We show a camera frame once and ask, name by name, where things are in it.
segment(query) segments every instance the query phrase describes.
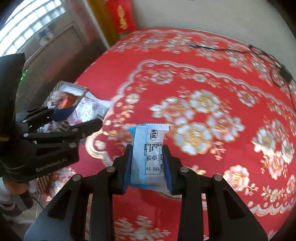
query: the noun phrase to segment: blue and white snack wrapper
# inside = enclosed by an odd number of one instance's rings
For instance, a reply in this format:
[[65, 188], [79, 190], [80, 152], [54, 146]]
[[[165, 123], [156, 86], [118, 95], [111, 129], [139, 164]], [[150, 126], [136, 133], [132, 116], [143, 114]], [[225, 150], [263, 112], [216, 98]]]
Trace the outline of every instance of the blue and white snack wrapper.
[[169, 193], [163, 171], [162, 145], [167, 124], [142, 124], [129, 128], [133, 134], [130, 186]]

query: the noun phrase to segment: red tablecloth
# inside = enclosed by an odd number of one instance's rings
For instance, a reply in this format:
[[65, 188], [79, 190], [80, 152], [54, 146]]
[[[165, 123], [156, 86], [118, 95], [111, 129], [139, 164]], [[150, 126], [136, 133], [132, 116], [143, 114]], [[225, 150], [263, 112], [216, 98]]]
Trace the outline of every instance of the red tablecloth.
[[[96, 174], [132, 142], [128, 127], [168, 123], [164, 144], [172, 155], [198, 174], [223, 175], [271, 238], [295, 204], [296, 120], [288, 88], [276, 87], [270, 64], [254, 54], [188, 43], [247, 49], [227, 37], [184, 29], [137, 31], [118, 42], [77, 80], [112, 106], [72, 168]], [[276, 69], [272, 74], [282, 81]], [[180, 200], [129, 187], [113, 197], [116, 238], [176, 240]]]

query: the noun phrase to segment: white wall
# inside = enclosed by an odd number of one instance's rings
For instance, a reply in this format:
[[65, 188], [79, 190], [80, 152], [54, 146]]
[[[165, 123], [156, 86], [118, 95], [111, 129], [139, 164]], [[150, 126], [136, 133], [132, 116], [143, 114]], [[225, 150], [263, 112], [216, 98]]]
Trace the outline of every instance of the white wall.
[[296, 40], [266, 0], [133, 0], [138, 28], [193, 28], [226, 35], [274, 55], [296, 78]]

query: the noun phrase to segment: black device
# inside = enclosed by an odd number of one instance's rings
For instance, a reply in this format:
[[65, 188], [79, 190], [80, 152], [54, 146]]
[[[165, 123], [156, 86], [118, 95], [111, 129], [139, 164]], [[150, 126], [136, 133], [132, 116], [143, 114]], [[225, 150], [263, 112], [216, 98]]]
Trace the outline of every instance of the black device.
[[[252, 212], [221, 175], [200, 176], [162, 147], [164, 174], [172, 195], [182, 195], [178, 241], [203, 240], [201, 194], [206, 194], [210, 241], [267, 241]], [[93, 193], [90, 241], [115, 241], [112, 195], [123, 195], [131, 174], [133, 146], [97, 175], [74, 175], [45, 207], [24, 241], [84, 241], [89, 194]]]
[[63, 132], [36, 132], [56, 118], [66, 119], [67, 116], [61, 117], [64, 113], [41, 107], [16, 114], [15, 125], [0, 156], [0, 176], [8, 175], [24, 183], [77, 162], [80, 139], [99, 131], [103, 122], [94, 119]]

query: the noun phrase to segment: food package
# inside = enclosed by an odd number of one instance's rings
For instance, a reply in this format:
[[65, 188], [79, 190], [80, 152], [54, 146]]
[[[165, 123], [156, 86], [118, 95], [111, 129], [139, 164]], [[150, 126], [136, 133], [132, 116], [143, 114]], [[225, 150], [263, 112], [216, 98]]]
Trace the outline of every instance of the food package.
[[87, 88], [60, 81], [44, 102], [48, 108], [70, 108], [77, 106], [87, 93]]
[[169, 193], [163, 171], [162, 145], [167, 124], [143, 124], [129, 128], [133, 134], [130, 186]]
[[97, 118], [103, 120], [110, 105], [110, 101], [100, 100], [94, 97], [90, 92], [87, 92], [76, 109], [69, 116], [69, 125], [73, 126]]

